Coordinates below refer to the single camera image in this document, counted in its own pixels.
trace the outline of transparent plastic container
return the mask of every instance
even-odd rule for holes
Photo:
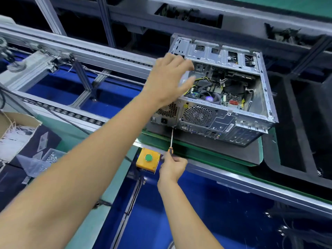
[[[54,156],[52,156],[52,159],[49,159],[52,162],[48,162],[47,160],[52,154],[54,154]],[[16,157],[28,176],[37,177],[41,172],[47,170],[48,167],[52,165],[52,163],[56,162],[57,159],[59,159],[65,154],[65,152],[50,148],[43,156],[41,161],[33,158],[28,158],[23,155],[17,155]]]

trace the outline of open computer tower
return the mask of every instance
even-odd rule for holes
[[[169,52],[194,64],[180,84],[196,81],[152,123],[247,146],[278,122],[262,53],[181,36]]]

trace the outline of green work surface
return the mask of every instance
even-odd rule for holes
[[[45,126],[49,127],[62,138],[62,141],[57,147],[60,151],[68,152],[87,137],[87,134],[67,123],[44,116],[38,116],[37,119],[42,121]],[[133,159],[137,149],[137,147],[132,146],[127,153],[127,157]],[[123,160],[109,187],[103,193],[101,197],[102,200],[110,203],[114,202],[130,165],[131,163],[129,161]],[[109,206],[101,205],[97,209],[91,210],[66,246],[66,249],[91,249],[105,222],[110,208],[111,207]]]
[[[162,149],[164,151],[168,150],[170,139],[157,135],[157,134],[152,134],[148,133],[146,131],[143,131],[142,134],[138,137],[139,141],[149,145],[153,146],[155,148]],[[282,188],[291,192],[295,192],[297,194],[301,194],[306,197],[310,197],[328,204],[332,204],[331,201],[322,199],[320,197],[315,197],[313,195],[294,190],[292,188],[285,187],[280,184],[276,184],[273,182],[269,182],[267,180],[264,180],[262,178],[253,176],[251,172],[249,171],[248,166],[244,166],[243,164],[240,164],[239,160],[236,159],[229,159],[229,157],[221,157],[221,156],[215,156],[211,153],[205,152],[203,149],[201,151],[192,149],[188,147],[186,143],[181,143],[179,141],[173,141],[173,150],[176,155],[179,155],[181,157],[187,158],[187,159],[192,159],[201,163],[208,164],[210,166],[220,168],[229,172],[232,172],[237,175],[245,176],[247,178],[251,178],[266,184],[270,184],[272,186],[276,186],[278,188]]]
[[[235,0],[271,8],[332,18],[332,0]]]

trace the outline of red component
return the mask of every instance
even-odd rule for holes
[[[231,105],[239,105],[239,104],[240,104],[239,102],[237,102],[237,101],[235,101],[235,100],[230,100],[229,103],[230,103]]]

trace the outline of metal computer chassis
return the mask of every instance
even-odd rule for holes
[[[229,51],[237,54],[236,63],[229,62]],[[172,104],[160,108],[151,118],[152,123],[247,146],[262,134],[267,134],[278,122],[261,53],[180,36],[176,36],[169,52],[191,59],[195,72],[205,72],[203,76],[211,68],[221,67],[253,74],[259,82],[255,83],[250,112],[181,96]],[[245,55],[253,57],[251,67],[246,66]],[[190,75],[192,73],[186,72],[180,83]]]

